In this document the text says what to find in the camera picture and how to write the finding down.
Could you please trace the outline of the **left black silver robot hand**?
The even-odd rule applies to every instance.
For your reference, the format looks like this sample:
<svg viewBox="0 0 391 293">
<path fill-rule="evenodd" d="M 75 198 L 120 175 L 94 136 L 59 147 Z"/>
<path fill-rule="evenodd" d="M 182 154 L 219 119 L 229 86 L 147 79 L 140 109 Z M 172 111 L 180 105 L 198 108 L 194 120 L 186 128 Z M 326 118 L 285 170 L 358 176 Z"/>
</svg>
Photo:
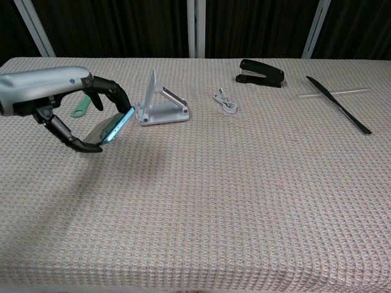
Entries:
<svg viewBox="0 0 391 293">
<path fill-rule="evenodd" d="M 79 140 L 53 113 L 53 109 L 60 107 L 63 97 L 78 91 L 85 93 L 99 111 L 103 110 L 100 95 L 104 94 L 122 114 L 100 143 Z M 84 67 L 52 67 L 1 75 L 2 116 L 31 115 L 63 144 L 80 153 L 102 152 L 100 146 L 113 140 L 134 111 L 127 94 L 118 83 L 93 76 Z"/>
</svg>

